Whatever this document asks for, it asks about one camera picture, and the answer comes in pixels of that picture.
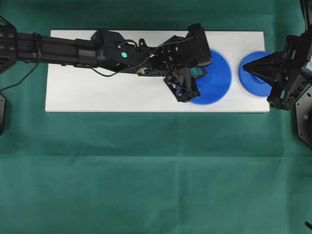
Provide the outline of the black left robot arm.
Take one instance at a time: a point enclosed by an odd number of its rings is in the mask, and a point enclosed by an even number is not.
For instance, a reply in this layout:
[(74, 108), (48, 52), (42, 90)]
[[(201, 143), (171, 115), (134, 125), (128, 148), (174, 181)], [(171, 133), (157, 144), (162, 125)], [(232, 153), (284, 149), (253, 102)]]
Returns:
[(125, 39), (120, 33), (104, 29), (97, 30), (89, 40), (63, 39), (19, 33), (6, 19), (0, 21), (2, 72), (23, 61), (92, 70), (103, 68), (112, 75), (163, 77), (177, 101), (189, 102), (200, 96), (195, 80), (206, 75), (205, 68), (212, 62), (199, 23), (189, 26), (185, 37), (173, 36), (157, 47), (149, 47), (144, 39)]

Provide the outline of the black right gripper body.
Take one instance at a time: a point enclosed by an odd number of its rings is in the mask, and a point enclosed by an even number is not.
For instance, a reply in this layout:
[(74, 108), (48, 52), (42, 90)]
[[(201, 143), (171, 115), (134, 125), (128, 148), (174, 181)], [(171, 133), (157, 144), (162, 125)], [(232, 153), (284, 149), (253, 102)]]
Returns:
[(274, 109), (288, 111), (312, 83), (312, 37), (287, 36), (282, 53), (277, 81), (273, 83), (267, 101)]

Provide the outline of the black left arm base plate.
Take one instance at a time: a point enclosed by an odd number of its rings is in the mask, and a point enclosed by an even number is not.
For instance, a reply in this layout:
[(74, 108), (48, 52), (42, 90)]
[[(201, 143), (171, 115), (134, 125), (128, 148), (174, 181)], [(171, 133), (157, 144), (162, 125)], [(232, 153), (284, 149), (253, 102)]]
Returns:
[(0, 135), (4, 130), (4, 112), (5, 112), (5, 98), (0, 95)]

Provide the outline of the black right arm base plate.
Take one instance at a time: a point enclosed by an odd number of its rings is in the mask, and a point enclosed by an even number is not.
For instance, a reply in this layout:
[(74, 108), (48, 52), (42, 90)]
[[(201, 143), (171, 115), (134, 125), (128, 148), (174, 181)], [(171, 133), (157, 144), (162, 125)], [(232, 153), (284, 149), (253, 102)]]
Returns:
[(297, 132), (299, 138), (311, 149), (312, 148), (312, 87), (295, 103)]

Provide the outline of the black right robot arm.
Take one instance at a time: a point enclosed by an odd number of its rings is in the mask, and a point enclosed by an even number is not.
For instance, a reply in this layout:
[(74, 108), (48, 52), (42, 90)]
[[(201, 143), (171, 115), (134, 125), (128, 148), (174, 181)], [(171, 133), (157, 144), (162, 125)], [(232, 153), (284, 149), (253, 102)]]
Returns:
[(267, 101), (272, 108), (290, 110), (302, 91), (312, 83), (312, 2), (301, 0), (305, 32), (288, 35), (282, 52), (274, 52), (243, 65), (243, 69), (268, 83)]

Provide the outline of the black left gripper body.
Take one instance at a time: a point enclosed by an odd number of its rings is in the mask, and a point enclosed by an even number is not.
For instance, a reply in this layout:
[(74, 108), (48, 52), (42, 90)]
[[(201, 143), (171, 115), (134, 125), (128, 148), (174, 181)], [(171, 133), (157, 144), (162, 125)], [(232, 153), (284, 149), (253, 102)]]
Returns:
[(191, 63), (191, 50), (186, 37), (173, 36), (159, 47), (151, 47), (150, 55), (138, 67), (138, 74), (145, 77), (165, 77), (181, 68), (198, 67)]

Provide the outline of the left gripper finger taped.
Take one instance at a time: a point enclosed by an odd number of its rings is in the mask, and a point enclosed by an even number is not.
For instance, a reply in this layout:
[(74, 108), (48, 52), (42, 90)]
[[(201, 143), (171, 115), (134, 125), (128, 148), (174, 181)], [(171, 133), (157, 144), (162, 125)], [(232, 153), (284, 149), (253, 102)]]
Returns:
[(195, 77), (195, 78), (201, 78), (207, 75), (207, 72), (205, 68), (200, 68), (200, 67), (192, 67), (188, 68), (188, 76), (189, 77)]
[(191, 69), (188, 67), (172, 71), (163, 81), (178, 102), (189, 102), (193, 98), (200, 97), (195, 77), (192, 77)]

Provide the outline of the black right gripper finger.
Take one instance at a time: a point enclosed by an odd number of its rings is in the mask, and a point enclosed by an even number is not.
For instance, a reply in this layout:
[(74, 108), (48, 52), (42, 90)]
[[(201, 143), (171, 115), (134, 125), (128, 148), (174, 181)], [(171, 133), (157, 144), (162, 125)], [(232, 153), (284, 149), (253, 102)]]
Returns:
[(268, 84), (273, 84), (277, 81), (278, 77), (278, 67), (270, 65), (244, 65), (243, 69), (263, 80)]
[(281, 65), (281, 62), (283, 60), (282, 57), (282, 52), (252, 52), (243, 59), (243, 69), (251, 70), (258, 67), (278, 67)]

